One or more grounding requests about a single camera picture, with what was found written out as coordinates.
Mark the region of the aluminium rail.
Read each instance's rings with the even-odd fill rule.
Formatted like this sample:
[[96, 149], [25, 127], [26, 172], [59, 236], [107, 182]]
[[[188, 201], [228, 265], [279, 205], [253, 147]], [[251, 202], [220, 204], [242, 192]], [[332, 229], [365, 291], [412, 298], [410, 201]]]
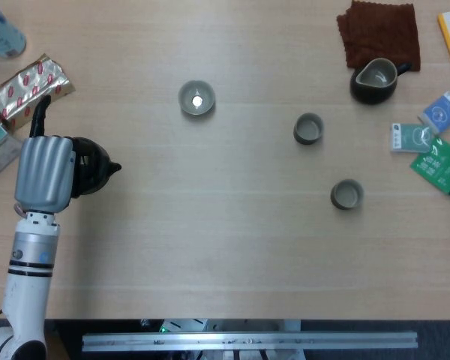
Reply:
[[87, 334], [82, 351], [368, 350], [415, 349], [418, 335], [405, 332], [158, 332]]

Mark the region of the brown folded cloth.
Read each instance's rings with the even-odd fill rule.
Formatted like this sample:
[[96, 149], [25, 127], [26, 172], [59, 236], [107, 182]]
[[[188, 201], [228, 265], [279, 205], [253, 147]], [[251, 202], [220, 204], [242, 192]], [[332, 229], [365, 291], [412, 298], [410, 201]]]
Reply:
[[383, 4], [352, 0], [336, 18], [348, 68], [360, 68], [375, 58], [395, 65], [408, 62], [421, 70], [415, 8], [412, 4]]

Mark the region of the grey-green shallow tea bowl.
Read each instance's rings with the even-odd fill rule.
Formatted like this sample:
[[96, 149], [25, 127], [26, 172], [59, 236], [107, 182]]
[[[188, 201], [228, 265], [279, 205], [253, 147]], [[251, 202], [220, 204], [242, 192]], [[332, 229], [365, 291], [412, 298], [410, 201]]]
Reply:
[[215, 105], [215, 92], [207, 82], [191, 80], [180, 88], [178, 103], [188, 115], [201, 116]]

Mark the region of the green tea sachet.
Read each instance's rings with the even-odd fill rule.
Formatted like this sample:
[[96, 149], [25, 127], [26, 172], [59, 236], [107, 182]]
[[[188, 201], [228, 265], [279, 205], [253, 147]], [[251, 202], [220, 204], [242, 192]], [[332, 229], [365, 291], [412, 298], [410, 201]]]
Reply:
[[434, 187], [450, 196], [450, 144], [435, 137], [428, 153], [422, 153], [410, 168]]

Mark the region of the gold foil bag red print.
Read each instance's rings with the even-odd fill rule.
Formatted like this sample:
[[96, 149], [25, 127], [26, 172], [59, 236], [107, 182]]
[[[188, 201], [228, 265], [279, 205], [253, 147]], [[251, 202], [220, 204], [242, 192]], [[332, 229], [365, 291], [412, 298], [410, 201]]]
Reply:
[[62, 66], [43, 54], [0, 85], [0, 121], [13, 132], [32, 120], [42, 97], [56, 101], [74, 91]]

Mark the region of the clear laminated card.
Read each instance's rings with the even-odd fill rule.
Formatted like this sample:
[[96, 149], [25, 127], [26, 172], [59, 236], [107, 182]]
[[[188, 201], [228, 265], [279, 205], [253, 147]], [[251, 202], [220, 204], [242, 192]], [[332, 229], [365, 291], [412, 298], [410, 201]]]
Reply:
[[11, 135], [0, 142], [0, 172], [20, 156], [22, 143]]

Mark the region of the dark ceramic tea cup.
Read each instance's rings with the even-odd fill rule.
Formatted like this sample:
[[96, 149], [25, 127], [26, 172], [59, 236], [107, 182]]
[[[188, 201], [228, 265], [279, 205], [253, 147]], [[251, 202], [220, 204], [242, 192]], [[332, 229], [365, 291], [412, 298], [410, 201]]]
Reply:
[[320, 116], [312, 112], [300, 115], [293, 128], [293, 136], [302, 145], [311, 145], [323, 136], [324, 124]]
[[331, 189], [331, 203], [338, 209], [351, 210], [359, 207], [364, 199], [362, 185], [354, 179], [339, 181]]

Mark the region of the black teapot with loop handle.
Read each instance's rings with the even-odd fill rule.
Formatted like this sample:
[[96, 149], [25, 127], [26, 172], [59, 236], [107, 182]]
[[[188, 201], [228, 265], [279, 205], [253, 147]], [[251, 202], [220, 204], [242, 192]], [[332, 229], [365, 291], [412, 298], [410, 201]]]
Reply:
[[122, 165], [112, 162], [108, 153], [96, 142], [84, 137], [71, 137], [76, 154], [72, 198], [99, 191], [110, 177], [122, 169]]

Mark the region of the grey-green tea packet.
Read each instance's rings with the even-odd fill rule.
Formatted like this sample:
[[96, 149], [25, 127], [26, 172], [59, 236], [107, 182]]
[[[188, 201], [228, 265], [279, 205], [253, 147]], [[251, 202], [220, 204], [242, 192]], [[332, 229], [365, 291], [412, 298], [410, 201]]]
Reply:
[[390, 132], [391, 152], [427, 153], [431, 150], [434, 133], [423, 124], [393, 123]]

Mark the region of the silver and black left robot hand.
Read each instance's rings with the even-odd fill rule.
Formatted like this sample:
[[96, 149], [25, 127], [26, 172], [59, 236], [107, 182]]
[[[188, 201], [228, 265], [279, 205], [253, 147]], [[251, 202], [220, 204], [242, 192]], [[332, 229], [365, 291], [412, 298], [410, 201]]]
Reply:
[[63, 211], [72, 199], [86, 194], [93, 174], [95, 146], [90, 139], [45, 134], [50, 104], [49, 95], [37, 103], [19, 157], [14, 198], [24, 213]]

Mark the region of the clear plastic bottle blue label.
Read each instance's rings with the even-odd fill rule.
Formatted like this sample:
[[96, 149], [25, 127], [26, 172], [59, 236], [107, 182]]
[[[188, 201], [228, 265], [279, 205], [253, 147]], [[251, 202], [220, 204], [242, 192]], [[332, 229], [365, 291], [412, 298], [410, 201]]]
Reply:
[[25, 48], [25, 35], [0, 11], [0, 56], [12, 59], [21, 55]]

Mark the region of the dark ceramic pouring pitcher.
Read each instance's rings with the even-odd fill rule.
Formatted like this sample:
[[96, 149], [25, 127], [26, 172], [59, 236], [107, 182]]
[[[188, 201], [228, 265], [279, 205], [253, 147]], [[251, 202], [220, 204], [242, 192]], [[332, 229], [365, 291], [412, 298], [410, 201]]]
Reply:
[[387, 58], [375, 58], [354, 70], [349, 83], [350, 93], [361, 104], [381, 104], [395, 92], [398, 77], [410, 71], [412, 66], [408, 61], [396, 65]]

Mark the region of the blue and white tea packet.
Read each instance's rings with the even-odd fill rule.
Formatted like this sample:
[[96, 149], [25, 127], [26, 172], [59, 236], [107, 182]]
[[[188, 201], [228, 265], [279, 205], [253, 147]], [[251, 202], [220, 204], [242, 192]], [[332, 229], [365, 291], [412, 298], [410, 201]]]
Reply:
[[439, 135], [450, 128], [450, 91], [445, 92], [419, 115], [419, 120], [430, 127], [434, 135]]

